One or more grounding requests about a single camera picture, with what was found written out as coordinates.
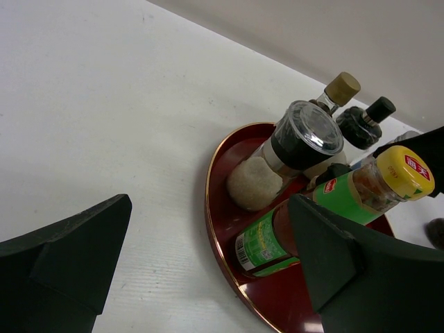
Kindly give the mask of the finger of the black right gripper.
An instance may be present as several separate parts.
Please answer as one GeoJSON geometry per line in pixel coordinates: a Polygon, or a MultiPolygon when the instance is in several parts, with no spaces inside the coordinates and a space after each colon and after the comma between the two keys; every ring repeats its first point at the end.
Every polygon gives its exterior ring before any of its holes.
{"type": "Polygon", "coordinates": [[[429,195],[429,197],[435,198],[443,193],[443,137],[443,127],[441,126],[440,128],[410,139],[404,139],[399,142],[380,146],[375,152],[373,152],[373,157],[377,157],[386,149],[395,145],[401,145],[411,149],[427,164],[434,176],[435,190],[429,195]]]}

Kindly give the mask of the black cap clear bottle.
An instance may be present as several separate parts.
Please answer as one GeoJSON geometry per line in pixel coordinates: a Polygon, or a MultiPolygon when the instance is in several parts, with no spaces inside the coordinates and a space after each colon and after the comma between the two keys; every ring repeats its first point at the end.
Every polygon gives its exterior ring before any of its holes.
{"type": "Polygon", "coordinates": [[[352,106],[344,110],[335,120],[344,138],[343,150],[303,172],[313,179],[325,172],[333,163],[350,165],[351,162],[375,145],[382,137],[380,123],[396,111],[395,105],[381,96],[366,109],[352,106]]]}

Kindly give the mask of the small yellow label bottle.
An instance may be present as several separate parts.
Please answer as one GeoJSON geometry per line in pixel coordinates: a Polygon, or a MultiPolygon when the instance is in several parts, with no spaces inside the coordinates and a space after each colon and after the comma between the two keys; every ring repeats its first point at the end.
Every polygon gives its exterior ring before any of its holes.
{"type": "Polygon", "coordinates": [[[361,90],[359,81],[350,73],[342,71],[328,85],[316,99],[309,100],[328,115],[332,116],[339,108],[350,102],[361,90]]]}

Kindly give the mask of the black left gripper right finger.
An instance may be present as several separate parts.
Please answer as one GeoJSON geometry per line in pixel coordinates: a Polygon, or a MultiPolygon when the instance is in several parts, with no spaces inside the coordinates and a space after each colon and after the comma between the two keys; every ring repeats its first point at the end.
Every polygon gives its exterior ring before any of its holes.
{"type": "Polygon", "coordinates": [[[316,231],[300,261],[325,332],[443,331],[443,251],[339,216],[316,231]]]}

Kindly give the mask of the blue label granule bottle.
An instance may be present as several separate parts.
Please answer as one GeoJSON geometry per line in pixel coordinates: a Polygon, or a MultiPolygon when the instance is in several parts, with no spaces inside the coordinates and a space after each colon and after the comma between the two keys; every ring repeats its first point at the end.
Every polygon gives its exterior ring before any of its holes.
{"type": "Polygon", "coordinates": [[[409,130],[409,131],[406,131],[405,133],[397,136],[393,141],[394,142],[401,142],[403,140],[411,139],[411,138],[417,137],[419,135],[420,135],[419,132],[416,132],[414,130],[409,130]]]}

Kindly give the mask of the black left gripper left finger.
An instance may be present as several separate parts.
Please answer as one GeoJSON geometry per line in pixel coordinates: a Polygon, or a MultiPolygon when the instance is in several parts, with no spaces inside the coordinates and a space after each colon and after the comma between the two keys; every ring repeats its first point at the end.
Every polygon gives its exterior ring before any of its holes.
{"type": "Polygon", "coordinates": [[[2,332],[91,332],[103,313],[132,203],[118,194],[1,242],[2,332]]]}

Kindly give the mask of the green label sauce bottle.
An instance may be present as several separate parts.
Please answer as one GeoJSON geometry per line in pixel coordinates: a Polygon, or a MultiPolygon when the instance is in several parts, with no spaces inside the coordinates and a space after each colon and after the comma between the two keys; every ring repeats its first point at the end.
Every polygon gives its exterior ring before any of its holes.
{"type": "Polygon", "coordinates": [[[335,216],[368,225],[400,203],[431,195],[438,181],[431,166],[410,148],[391,146],[302,196],[292,196],[240,232],[233,261],[243,274],[262,278],[300,262],[302,238],[313,241],[323,219],[335,216]]]}

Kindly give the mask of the small black label spice bottle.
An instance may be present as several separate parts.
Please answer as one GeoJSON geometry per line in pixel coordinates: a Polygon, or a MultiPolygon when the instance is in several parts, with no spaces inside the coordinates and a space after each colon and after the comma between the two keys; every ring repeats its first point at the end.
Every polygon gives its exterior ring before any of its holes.
{"type": "Polygon", "coordinates": [[[310,182],[310,185],[312,188],[319,186],[320,184],[323,184],[329,180],[332,180],[334,178],[338,178],[339,176],[342,176],[344,174],[347,174],[352,169],[347,164],[342,163],[332,163],[328,166],[327,170],[324,171],[319,176],[316,176],[313,178],[310,182]]]}

